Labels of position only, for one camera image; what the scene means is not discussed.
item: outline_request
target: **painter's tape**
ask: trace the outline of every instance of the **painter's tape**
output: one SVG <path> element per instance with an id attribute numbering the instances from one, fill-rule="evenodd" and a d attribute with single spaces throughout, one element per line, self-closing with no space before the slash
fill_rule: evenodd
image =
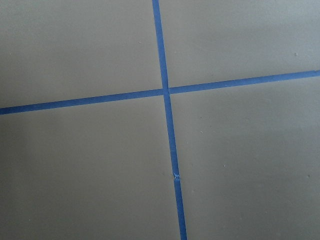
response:
<path id="1" fill-rule="evenodd" d="M 160 72 L 161 72 L 161 80 L 162 80 L 162 88 L 163 88 L 163 100 L 164 100 L 164 108 L 165 108 L 166 125 L 167 125 L 168 138 L 169 138 L 172 173 L 174 176 L 174 189 L 175 189 L 175 199 L 176 199 L 176 207 L 177 207 L 179 229 L 180 229 L 180 238 L 181 240 L 187 240 L 184 204 L 183 204 L 182 193 L 181 193 L 180 177 L 177 177 L 180 175 L 179 175 L 179 167 L 178 167 L 174 120 L 172 115 L 172 107 L 171 107 L 171 100 L 170 100 L 170 94 L 169 94 L 166 53 L 165 53 L 164 37 L 162 32 L 159 1 L 152 0 L 152 5 L 153 5 L 156 41 L 158 45 L 159 64 L 160 64 Z"/>
<path id="2" fill-rule="evenodd" d="M 229 81 L 201 83 L 201 84 L 188 85 L 188 86 L 176 86 L 176 87 L 170 87 L 169 92 L 170 94 L 180 94 L 180 93 L 195 92 L 195 91 L 202 91 L 202 90 L 221 89 L 221 88 L 229 88 L 229 87 L 235 87 L 235 86 L 262 84 L 262 83 L 303 79 L 303 78 L 311 78 L 311 77 L 319 77 L 319 76 L 320 76 L 320 70 L 302 71 L 302 72 L 286 73 L 286 74 L 271 75 L 271 76 L 259 76 L 259 77 L 252 77 L 252 78 L 236 79 L 236 80 L 229 80 Z"/>
<path id="3" fill-rule="evenodd" d="M 127 99 L 139 99 L 139 98 L 160 96 L 162 94 L 163 94 L 162 89 L 155 89 L 155 90 L 112 94 L 112 95 L 105 95 L 105 96 L 93 96 L 93 97 L 63 100 L 63 101 L 37 103 L 37 104 L 30 104 L 30 105 L 23 105 L 23 106 L 11 106 L 11 107 L 0 108 L 0 115 L 38 111 L 38 110 L 45 110 L 45 109 L 64 108 L 64 107 L 71 107 L 71 106 L 78 106 L 78 105 L 113 102 L 113 101 L 127 100 Z"/>

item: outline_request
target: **floor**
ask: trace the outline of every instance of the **floor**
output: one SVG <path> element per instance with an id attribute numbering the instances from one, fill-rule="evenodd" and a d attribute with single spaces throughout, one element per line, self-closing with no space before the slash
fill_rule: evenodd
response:
<path id="1" fill-rule="evenodd" d="M 0 238 L 317 239 L 319 9 L 2 1 Z"/>

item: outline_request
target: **blue tape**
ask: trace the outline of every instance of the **blue tape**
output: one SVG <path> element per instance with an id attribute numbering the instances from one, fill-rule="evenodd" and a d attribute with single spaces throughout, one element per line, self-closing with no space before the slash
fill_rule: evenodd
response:
<path id="1" fill-rule="evenodd" d="M 0 115 L 22 113 L 22 112 L 29 112 L 29 111 L 38 111 L 38 110 L 45 110 L 45 109 L 64 108 L 64 107 L 71 107 L 71 106 L 78 106 L 78 105 L 113 102 L 113 101 L 126 100 L 126 99 L 146 98 L 146 97 L 163 95 L 163 92 L 164 91 L 162 89 L 155 89 L 155 90 L 112 94 L 112 95 L 105 95 L 105 96 L 93 96 L 93 97 L 63 100 L 63 101 L 37 103 L 37 104 L 30 104 L 30 105 L 23 105 L 23 106 L 11 106 L 11 107 L 0 108 Z"/>
<path id="2" fill-rule="evenodd" d="M 168 138 L 169 138 L 172 173 L 174 176 L 175 200 L 176 200 L 176 208 L 178 213 L 180 238 L 181 240 L 187 240 L 184 204 L 183 204 L 181 185 L 180 185 L 178 155 L 177 155 L 177 147 L 176 147 L 174 120 L 172 115 L 172 107 L 171 107 L 171 100 L 170 100 L 170 94 L 169 94 L 166 53 L 165 53 L 164 37 L 162 32 L 159 1 L 152 0 L 152 5 L 153 5 L 156 40 L 158 44 L 159 64 L 160 64 L 161 80 L 162 80 L 162 88 L 163 88 L 163 100 L 164 100 L 166 125 L 167 125 Z"/>
<path id="3" fill-rule="evenodd" d="M 311 77 L 318 77 L 318 76 L 320 76 L 320 70 L 302 71 L 302 72 L 286 73 L 286 74 L 271 75 L 271 76 L 259 76 L 259 77 L 236 79 L 236 80 L 229 80 L 229 81 L 202 83 L 202 84 L 195 84 L 195 85 L 188 85 L 188 86 L 176 86 L 176 87 L 170 87 L 169 92 L 170 94 L 180 94 L 180 93 L 195 92 L 195 91 L 202 91 L 202 90 L 221 89 L 221 88 L 229 88 L 229 87 L 235 87 L 235 86 L 261 84 L 261 83 L 302 79 L 302 78 L 311 78 Z"/>

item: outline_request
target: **floor tile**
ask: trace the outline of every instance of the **floor tile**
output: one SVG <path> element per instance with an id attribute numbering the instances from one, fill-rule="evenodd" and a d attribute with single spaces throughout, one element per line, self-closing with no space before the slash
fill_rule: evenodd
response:
<path id="1" fill-rule="evenodd" d="M 0 116 L 0 239 L 178 240 L 161 96 Z"/>
<path id="2" fill-rule="evenodd" d="M 162 87 L 149 0 L 4 0 L 0 16 L 0 108 Z"/>
<path id="3" fill-rule="evenodd" d="M 172 87 L 320 69 L 316 0 L 161 0 Z"/>
<path id="4" fill-rule="evenodd" d="M 320 78 L 171 96 L 189 240 L 320 235 Z"/>

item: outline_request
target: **gray panel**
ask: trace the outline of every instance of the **gray panel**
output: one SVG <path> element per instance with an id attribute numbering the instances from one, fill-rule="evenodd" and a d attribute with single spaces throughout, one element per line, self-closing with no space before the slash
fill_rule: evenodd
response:
<path id="1" fill-rule="evenodd" d="M 2 0 L 0 107 L 161 88 L 150 0 Z"/>
<path id="2" fill-rule="evenodd" d="M 320 78 L 172 95 L 189 240 L 320 236 Z"/>
<path id="3" fill-rule="evenodd" d="M 2 115 L 0 132 L 0 239 L 179 239 L 162 97 Z"/>
<path id="4" fill-rule="evenodd" d="M 161 0 L 171 86 L 320 69 L 320 1 Z"/>

